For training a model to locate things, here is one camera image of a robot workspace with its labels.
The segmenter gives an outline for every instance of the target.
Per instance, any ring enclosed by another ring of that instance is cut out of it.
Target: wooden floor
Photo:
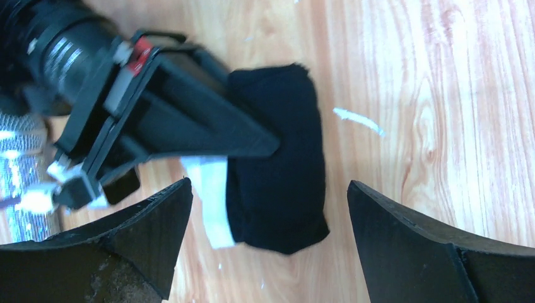
[[[171,302],[368,302],[346,200],[352,179],[445,223],[535,247],[531,1],[89,2],[125,33],[182,31],[232,68],[303,63],[319,94],[330,236],[290,258],[213,251],[196,199]],[[371,118],[385,136],[342,121],[335,107]],[[121,207],[185,174],[176,159],[141,171],[142,190]],[[66,225],[109,212],[80,211]]]

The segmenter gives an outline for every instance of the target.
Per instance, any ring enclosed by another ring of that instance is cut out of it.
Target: black sock
[[[293,254],[329,234],[314,84],[301,66],[235,71],[229,89],[281,137],[269,158],[229,158],[228,221],[236,242]]]

